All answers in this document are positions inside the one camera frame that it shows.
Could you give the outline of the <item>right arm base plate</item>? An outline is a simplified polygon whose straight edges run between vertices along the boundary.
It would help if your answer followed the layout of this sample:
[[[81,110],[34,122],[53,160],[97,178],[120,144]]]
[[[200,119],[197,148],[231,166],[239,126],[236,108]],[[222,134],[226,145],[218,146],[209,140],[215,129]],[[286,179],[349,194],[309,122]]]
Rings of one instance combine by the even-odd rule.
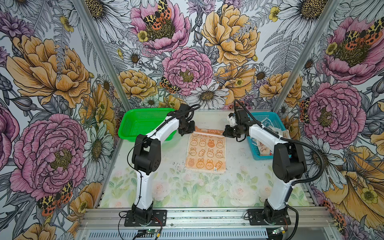
[[[248,209],[245,214],[245,220],[248,220],[251,226],[289,226],[291,224],[287,209]]]

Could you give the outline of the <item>orange bunny towel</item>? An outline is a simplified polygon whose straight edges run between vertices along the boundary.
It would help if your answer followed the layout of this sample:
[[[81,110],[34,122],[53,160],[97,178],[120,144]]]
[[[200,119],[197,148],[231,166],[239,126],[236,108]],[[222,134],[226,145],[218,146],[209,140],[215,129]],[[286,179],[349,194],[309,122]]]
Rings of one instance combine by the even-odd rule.
[[[188,141],[185,168],[212,174],[225,173],[226,138],[223,132],[195,127]]]

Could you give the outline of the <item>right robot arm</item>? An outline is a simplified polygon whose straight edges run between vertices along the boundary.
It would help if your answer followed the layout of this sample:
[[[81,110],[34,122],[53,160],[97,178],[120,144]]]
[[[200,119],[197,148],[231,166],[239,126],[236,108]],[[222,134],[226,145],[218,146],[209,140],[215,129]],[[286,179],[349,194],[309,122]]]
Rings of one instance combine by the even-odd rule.
[[[283,135],[264,126],[248,110],[235,110],[229,114],[223,136],[227,138],[250,137],[258,140],[273,153],[273,173],[277,178],[270,196],[262,210],[249,209],[247,215],[251,225],[290,224],[288,200],[294,185],[299,183],[307,171],[304,143],[286,139]]]

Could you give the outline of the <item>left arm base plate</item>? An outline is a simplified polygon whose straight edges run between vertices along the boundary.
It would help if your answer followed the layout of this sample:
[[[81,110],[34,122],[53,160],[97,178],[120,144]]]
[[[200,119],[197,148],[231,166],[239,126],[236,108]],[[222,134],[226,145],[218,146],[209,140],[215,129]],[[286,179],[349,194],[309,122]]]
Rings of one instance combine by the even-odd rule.
[[[164,227],[167,222],[167,210],[128,211],[125,227]]]

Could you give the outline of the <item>green plastic basket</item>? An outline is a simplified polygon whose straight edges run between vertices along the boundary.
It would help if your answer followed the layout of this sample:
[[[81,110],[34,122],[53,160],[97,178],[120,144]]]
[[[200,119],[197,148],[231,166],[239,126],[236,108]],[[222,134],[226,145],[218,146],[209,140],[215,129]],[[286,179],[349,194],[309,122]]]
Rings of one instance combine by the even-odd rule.
[[[125,113],[118,130],[120,139],[135,142],[138,135],[155,130],[167,117],[172,108],[134,109]]]

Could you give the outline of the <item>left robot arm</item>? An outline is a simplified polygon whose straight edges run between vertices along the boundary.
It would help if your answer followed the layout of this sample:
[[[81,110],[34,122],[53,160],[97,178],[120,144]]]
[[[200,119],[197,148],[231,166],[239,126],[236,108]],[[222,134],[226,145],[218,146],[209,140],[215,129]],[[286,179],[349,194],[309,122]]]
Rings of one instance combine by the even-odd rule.
[[[164,120],[151,132],[138,135],[132,148],[132,164],[137,174],[137,194],[126,221],[148,226],[155,221],[152,195],[153,173],[159,168],[162,158],[162,144],[175,131],[181,136],[195,131],[194,112],[200,104],[181,104],[178,110],[167,113]]]

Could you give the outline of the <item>teal plastic basket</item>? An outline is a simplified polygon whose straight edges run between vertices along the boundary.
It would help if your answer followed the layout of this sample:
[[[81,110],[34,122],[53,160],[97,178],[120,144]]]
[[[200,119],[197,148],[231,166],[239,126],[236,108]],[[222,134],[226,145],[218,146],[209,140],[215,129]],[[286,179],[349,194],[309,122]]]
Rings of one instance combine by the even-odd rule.
[[[276,113],[254,112],[252,116],[261,122],[267,129],[277,132],[283,138],[290,139],[289,131],[286,130],[283,122]],[[263,161],[273,158],[273,148],[278,138],[268,131],[260,128],[257,124],[252,126],[250,136],[247,137],[254,160]]]

